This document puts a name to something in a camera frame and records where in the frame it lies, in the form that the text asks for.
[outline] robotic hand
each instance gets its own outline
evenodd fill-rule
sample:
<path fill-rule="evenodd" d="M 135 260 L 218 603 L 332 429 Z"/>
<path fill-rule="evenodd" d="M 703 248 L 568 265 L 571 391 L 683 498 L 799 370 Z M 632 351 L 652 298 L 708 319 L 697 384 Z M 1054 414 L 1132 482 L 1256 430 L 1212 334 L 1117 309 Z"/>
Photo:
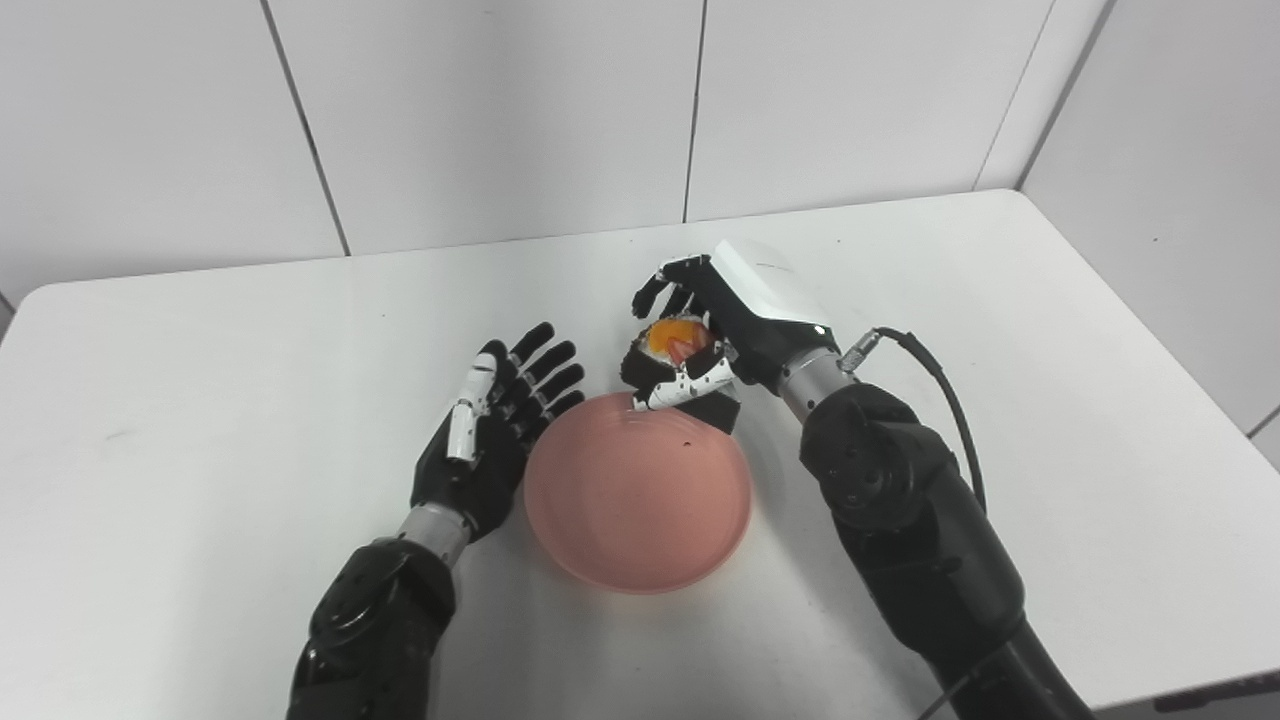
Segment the robotic hand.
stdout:
<path fill-rule="evenodd" d="M 454 610 L 451 568 L 506 520 L 538 436 L 582 401 L 570 391 L 582 379 L 573 343 L 530 361 L 553 336 L 543 323 L 509 352 L 494 340 L 476 355 L 417 461 L 399 532 L 352 553 L 316 606 L 289 720 L 426 717 L 431 655 Z"/>
<path fill-rule="evenodd" d="M 946 443 L 901 400 L 852 374 L 881 336 L 892 337 L 959 410 L 919 341 L 877 328 L 841 356 L 799 277 L 755 243 L 723 241 L 712 255 L 662 265 L 632 313 L 646 316 L 667 286 L 662 315 L 703 316 L 717 342 L 677 368 L 675 380 L 641 387 L 635 407 L 681 405 L 735 374 L 781 396 L 804 425 L 800 461 L 818 480 L 841 544 L 895 637 L 946 688 L 940 703 L 950 700 L 965 720 L 1093 717 L 1027 623 L 1021 578 Z"/>

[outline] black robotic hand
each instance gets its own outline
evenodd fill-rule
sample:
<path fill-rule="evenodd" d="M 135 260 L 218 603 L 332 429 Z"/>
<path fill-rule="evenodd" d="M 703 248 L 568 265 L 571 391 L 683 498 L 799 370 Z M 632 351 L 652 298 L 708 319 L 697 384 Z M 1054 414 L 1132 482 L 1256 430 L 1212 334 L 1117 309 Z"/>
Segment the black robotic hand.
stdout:
<path fill-rule="evenodd" d="M 582 401 L 570 391 L 582 377 L 564 341 L 531 360 L 556 331 L 531 329 L 508 352 L 489 341 L 472 364 L 453 411 L 417 461 L 411 506 L 457 511 L 475 542 L 507 519 L 529 451 L 552 420 Z"/>
<path fill-rule="evenodd" d="M 631 313 L 648 316 L 667 286 L 672 291 L 662 316 L 705 316 L 719 340 L 689 359 L 691 379 L 701 378 L 723 357 L 742 382 L 760 383 L 778 395 L 790 361 L 818 348 L 837 351 L 823 310 L 786 260 L 767 246 L 722 241 L 712 255 L 666 263 L 636 292 Z M 678 397 L 662 405 L 676 405 Z M 643 392 L 637 400 L 645 400 Z"/>
<path fill-rule="evenodd" d="M 311 615 L 289 720 L 426 717 L 431 655 L 456 603 L 451 568 L 511 512 L 538 436 L 582 401 L 571 342 L 532 360 L 553 336 L 543 323 L 511 352 L 490 341 L 476 355 L 417 462 L 399 533 L 353 552 Z"/>

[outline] plastic bowl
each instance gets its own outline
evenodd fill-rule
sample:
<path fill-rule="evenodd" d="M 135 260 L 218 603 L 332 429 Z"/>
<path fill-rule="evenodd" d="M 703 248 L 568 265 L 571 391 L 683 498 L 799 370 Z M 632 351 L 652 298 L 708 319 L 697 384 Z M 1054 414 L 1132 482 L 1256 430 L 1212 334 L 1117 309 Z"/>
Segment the plastic bowl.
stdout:
<path fill-rule="evenodd" d="M 525 507 L 570 574 L 617 592 L 669 592 L 733 553 L 751 514 L 751 474 L 721 430 L 673 409 L 637 413 L 628 393 L 604 395 L 538 441 Z"/>

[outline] white wall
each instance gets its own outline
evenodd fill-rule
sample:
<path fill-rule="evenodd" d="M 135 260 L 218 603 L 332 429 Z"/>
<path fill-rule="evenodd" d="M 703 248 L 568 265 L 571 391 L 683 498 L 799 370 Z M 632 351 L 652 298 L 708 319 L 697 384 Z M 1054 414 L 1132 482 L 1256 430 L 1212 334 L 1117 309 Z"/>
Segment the white wall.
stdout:
<path fill-rule="evenodd" d="M 1116 4 L 1024 187 L 1242 429 L 1280 405 L 1277 37 L 1274 0 Z"/>
<path fill-rule="evenodd" d="M 275 0 L 355 252 L 1021 170 L 1102 0 Z M 340 252 L 256 3 L 0 6 L 0 291 Z"/>
<path fill-rule="evenodd" d="M 712 0 L 689 218 L 1010 187 L 1102 4 Z"/>
<path fill-rule="evenodd" d="M 275 0 L 352 252 L 680 222 L 700 0 Z"/>
<path fill-rule="evenodd" d="M 0 4 L 0 292 L 340 254 L 252 0 Z"/>

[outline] robot finger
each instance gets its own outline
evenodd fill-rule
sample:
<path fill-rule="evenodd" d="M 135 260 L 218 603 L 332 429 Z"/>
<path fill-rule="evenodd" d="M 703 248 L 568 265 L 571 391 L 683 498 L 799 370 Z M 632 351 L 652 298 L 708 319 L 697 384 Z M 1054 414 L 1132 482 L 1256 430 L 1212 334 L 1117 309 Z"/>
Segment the robot finger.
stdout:
<path fill-rule="evenodd" d="M 672 315 L 684 315 L 689 307 L 689 301 L 694 299 L 694 293 L 678 284 L 671 288 L 671 297 L 667 300 L 667 306 L 662 309 L 663 318 L 671 318 Z"/>
<path fill-rule="evenodd" d="M 580 373 L 577 373 L 575 368 L 581 368 L 581 365 L 570 365 L 562 373 L 557 374 L 550 380 L 547 380 L 547 383 L 541 388 L 538 388 L 538 392 L 531 395 L 529 400 L 522 402 L 520 405 L 520 409 L 511 415 L 511 424 L 517 428 L 516 430 L 517 434 L 520 433 L 518 428 L 527 428 L 529 424 L 534 421 L 534 419 L 547 414 L 548 411 L 554 409 L 557 404 L 561 402 L 561 400 L 568 397 L 568 395 L 561 396 L 561 393 L 572 387 L 572 384 L 579 382 L 579 379 L 581 379 Z"/>
<path fill-rule="evenodd" d="M 511 348 L 511 361 L 517 366 L 529 363 L 529 359 L 538 352 L 541 346 L 550 342 L 556 336 L 556 328 L 550 323 L 539 323 L 534 329 L 525 333 L 520 342 Z"/>
<path fill-rule="evenodd" d="M 550 407 L 543 410 L 540 415 L 516 428 L 516 433 L 520 434 L 520 442 L 526 448 L 532 447 L 532 445 L 538 442 L 538 438 L 541 437 L 543 430 L 552 424 L 552 420 L 559 418 L 564 413 L 568 413 L 570 409 L 584 400 L 586 400 L 586 396 L 584 396 L 580 389 L 562 395 L 559 400 L 553 402 Z"/>
<path fill-rule="evenodd" d="M 541 407 L 548 407 L 553 400 L 559 397 L 559 393 L 582 382 L 582 378 L 585 377 L 586 373 L 582 372 L 582 366 L 575 363 L 552 375 L 552 378 L 545 383 L 538 386 L 538 389 L 530 397 L 530 401 L 536 400 Z"/>
<path fill-rule="evenodd" d="M 490 340 L 486 342 L 485 346 L 480 348 L 479 355 L 490 355 L 494 359 L 493 386 L 489 388 L 488 397 L 485 398 L 489 406 L 493 406 L 516 379 L 517 368 L 516 364 L 511 361 L 507 346 L 503 345 L 500 340 Z"/>
<path fill-rule="evenodd" d="M 573 343 L 564 341 L 552 347 L 544 352 L 541 357 L 521 369 L 520 377 L 498 401 L 499 410 L 503 416 L 511 418 L 512 413 L 515 413 L 520 405 L 527 400 L 530 395 L 532 395 L 538 383 L 550 375 L 552 370 L 572 360 L 575 352 L 576 348 L 573 347 Z"/>
<path fill-rule="evenodd" d="M 515 345 L 508 352 L 506 346 L 497 340 L 490 340 L 488 345 L 481 348 L 481 352 L 489 352 L 498 359 L 497 373 L 494 377 L 493 389 L 489 392 L 489 405 L 497 406 L 502 396 L 506 395 L 512 383 L 520 377 L 520 366 L 529 361 L 529 359 L 541 350 L 552 337 L 556 336 L 556 328 L 550 323 L 539 323 L 534 329 L 525 333 L 525 337 L 520 338 L 520 342 Z"/>
<path fill-rule="evenodd" d="M 662 278 L 662 275 L 653 275 L 644 283 L 644 287 L 636 291 L 635 297 L 631 299 L 631 314 L 636 318 L 645 318 L 649 311 L 653 310 L 653 304 L 658 300 L 658 296 L 669 283 Z"/>
<path fill-rule="evenodd" d="M 704 319 L 707 318 L 707 307 L 703 305 L 701 300 L 698 300 L 696 295 L 689 299 L 689 306 L 685 307 L 685 311 L 690 315 L 696 315 Z"/>

